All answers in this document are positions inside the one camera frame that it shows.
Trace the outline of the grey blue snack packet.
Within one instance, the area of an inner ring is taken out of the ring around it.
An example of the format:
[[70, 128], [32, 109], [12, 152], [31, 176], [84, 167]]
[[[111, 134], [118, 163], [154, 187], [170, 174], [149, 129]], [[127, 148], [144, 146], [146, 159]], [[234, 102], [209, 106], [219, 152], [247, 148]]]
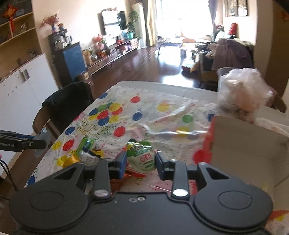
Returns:
[[40, 157], [45, 150], [47, 150], [50, 141], [51, 141], [51, 133], [47, 130], [47, 128], [43, 128], [34, 138], [34, 151], [35, 157]]

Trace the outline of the green white snack packet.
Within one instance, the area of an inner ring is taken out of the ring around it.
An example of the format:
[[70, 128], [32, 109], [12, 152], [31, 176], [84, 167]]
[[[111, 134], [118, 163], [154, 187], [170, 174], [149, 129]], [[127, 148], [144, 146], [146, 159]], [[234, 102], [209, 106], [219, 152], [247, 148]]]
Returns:
[[80, 141], [80, 144], [77, 147], [76, 150], [76, 155], [79, 157], [81, 153], [89, 153], [92, 150], [93, 144], [95, 140], [88, 138], [88, 137], [83, 137], [82, 140]]

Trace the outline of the yellow snack packet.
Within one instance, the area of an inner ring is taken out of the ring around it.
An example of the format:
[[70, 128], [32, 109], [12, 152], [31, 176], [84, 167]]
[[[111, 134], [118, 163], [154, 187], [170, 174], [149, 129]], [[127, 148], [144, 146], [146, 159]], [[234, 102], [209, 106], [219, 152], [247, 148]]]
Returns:
[[104, 158], [104, 152], [101, 150], [97, 151], [81, 151], [79, 154], [72, 154], [71, 157], [68, 157], [63, 165], [62, 168], [68, 167], [77, 162], [83, 162], [86, 166], [93, 166], [98, 163], [99, 160]]

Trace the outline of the green white round snack bag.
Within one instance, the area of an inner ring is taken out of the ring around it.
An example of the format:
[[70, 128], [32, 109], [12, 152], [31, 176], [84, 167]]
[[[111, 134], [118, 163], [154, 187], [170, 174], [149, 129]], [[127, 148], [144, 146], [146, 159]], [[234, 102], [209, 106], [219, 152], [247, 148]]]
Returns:
[[156, 152], [147, 140], [130, 139], [126, 145], [129, 165], [137, 172], [149, 173], [156, 169]]

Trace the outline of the red cardboard box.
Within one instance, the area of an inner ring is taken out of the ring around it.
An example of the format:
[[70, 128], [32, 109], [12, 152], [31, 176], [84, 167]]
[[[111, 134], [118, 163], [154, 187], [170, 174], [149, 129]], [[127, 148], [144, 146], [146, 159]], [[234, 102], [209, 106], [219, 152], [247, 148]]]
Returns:
[[202, 161], [259, 187], [288, 181], [288, 137], [254, 124], [214, 116]]

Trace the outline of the red noodle snack bag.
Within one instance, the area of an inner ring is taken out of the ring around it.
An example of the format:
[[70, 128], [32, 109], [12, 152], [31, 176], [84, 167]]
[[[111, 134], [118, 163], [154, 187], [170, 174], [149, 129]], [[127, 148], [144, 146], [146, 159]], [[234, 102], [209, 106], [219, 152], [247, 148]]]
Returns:
[[145, 190], [146, 174], [137, 172], [131, 168], [125, 171], [122, 179], [110, 180], [112, 193], [116, 192], [141, 192]]

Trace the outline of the wooden chair with black jacket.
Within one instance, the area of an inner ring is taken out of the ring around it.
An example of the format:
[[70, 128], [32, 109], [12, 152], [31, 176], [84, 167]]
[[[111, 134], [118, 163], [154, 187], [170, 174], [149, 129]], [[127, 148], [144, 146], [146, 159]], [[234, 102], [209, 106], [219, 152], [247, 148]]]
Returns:
[[71, 83], [45, 99], [34, 118], [32, 128], [38, 133], [47, 127], [57, 138], [93, 101], [88, 83]]

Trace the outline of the white sideboard cabinet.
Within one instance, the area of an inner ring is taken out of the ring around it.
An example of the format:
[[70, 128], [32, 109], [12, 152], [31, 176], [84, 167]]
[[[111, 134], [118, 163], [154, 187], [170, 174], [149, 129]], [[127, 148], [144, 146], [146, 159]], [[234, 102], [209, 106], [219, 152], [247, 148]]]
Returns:
[[43, 101], [58, 90], [43, 53], [1, 82], [1, 130], [31, 135]]

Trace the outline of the colourful birthday plastic tablecloth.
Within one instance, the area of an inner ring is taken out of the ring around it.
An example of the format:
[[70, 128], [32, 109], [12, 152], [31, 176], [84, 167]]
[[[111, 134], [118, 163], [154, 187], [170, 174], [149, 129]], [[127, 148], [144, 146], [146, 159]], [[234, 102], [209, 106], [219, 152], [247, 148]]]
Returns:
[[217, 95], [180, 87], [152, 90], [117, 84], [70, 122], [42, 158], [28, 185], [57, 172], [78, 153], [83, 140], [112, 159], [129, 139], [147, 142], [168, 157], [194, 161], [211, 118], [217, 114]]

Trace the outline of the dark cabinet with blue panel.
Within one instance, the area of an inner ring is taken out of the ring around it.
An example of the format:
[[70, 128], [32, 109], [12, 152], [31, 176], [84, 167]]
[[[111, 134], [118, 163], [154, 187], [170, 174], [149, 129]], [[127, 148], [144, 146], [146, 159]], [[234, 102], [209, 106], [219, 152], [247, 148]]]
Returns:
[[86, 72], [80, 43], [72, 43], [67, 29], [48, 35], [53, 62], [62, 87], [77, 82], [78, 76]]

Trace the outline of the long wooden tv console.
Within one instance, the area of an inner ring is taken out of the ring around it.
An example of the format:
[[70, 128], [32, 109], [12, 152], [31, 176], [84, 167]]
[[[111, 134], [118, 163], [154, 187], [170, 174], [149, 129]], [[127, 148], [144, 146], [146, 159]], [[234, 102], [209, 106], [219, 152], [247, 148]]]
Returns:
[[118, 60], [122, 56], [136, 50], [139, 45], [138, 38], [127, 39], [121, 43], [115, 43], [109, 46], [105, 55], [102, 58], [97, 58], [91, 65], [87, 66], [89, 75], [93, 75], [97, 71], [101, 70], [105, 66], [113, 64], [114, 61]]

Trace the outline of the clear bag of food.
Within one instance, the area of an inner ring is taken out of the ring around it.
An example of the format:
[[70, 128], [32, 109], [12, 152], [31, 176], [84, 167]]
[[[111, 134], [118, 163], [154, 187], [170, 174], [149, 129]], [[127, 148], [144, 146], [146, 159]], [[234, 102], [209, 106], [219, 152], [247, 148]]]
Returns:
[[257, 69], [225, 67], [218, 69], [217, 75], [217, 109], [222, 116], [254, 123], [274, 97]]

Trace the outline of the chair piled with clothes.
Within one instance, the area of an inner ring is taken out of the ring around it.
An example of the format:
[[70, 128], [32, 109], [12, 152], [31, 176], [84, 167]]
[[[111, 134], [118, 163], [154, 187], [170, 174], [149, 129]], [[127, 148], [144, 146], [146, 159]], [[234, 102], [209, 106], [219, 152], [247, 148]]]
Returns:
[[221, 38], [202, 45], [196, 53], [195, 65], [191, 68], [198, 73], [199, 88], [217, 90], [217, 70], [221, 68], [253, 68], [254, 47], [253, 43], [239, 38]]

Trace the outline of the low coffee table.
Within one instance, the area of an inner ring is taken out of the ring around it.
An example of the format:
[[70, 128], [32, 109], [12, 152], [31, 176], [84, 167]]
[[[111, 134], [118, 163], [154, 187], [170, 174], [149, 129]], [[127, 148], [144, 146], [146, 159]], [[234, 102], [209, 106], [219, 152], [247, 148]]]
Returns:
[[180, 38], [168, 39], [168, 40], [164, 40], [163, 42], [159, 42], [158, 56], [160, 55], [161, 47], [164, 47], [164, 48], [166, 46], [181, 47], [182, 44], [183, 42]]

